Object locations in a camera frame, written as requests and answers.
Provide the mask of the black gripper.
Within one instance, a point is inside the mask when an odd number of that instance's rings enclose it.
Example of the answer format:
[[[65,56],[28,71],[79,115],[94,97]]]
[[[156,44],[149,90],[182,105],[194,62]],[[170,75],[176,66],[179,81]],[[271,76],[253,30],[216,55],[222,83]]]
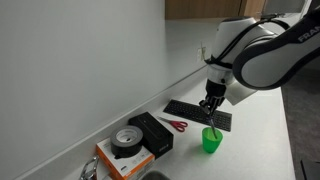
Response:
[[[218,84],[215,82],[212,82],[210,80],[207,80],[206,83],[206,96],[204,100],[201,100],[199,102],[199,105],[202,108],[207,109],[207,116],[208,121],[210,123],[210,126],[212,128],[213,135],[215,139],[217,139],[215,124],[214,124],[214,111],[215,109],[220,106],[224,101],[224,94],[226,92],[226,86],[223,84]]]

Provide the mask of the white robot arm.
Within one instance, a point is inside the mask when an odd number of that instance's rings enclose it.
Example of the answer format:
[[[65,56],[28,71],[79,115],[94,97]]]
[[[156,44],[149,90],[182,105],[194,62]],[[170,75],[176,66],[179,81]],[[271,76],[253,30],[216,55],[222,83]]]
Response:
[[[235,105],[258,90],[278,88],[319,56],[319,8],[293,26],[275,18],[223,20],[205,60],[207,95],[199,105],[206,121],[215,125],[215,110],[223,101]]]

